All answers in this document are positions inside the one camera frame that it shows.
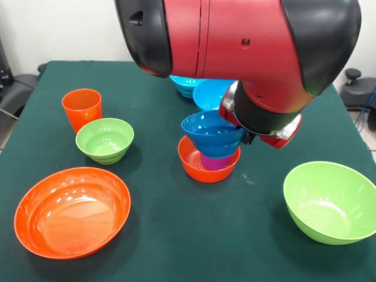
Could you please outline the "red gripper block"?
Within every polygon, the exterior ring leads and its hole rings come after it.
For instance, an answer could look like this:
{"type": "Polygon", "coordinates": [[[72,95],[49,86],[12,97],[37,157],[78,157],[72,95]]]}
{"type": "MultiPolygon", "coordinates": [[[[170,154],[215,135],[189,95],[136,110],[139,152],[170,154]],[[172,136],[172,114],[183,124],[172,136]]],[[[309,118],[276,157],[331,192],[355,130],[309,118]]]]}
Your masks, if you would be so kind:
{"type": "Polygon", "coordinates": [[[299,111],[276,113],[254,103],[239,80],[228,88],[220,103],[219,115],[236,128],[245,130],[241,139],[244,145],[252,144],[258,136],[276,149],[287,146],[302,124],[299,111]]]}

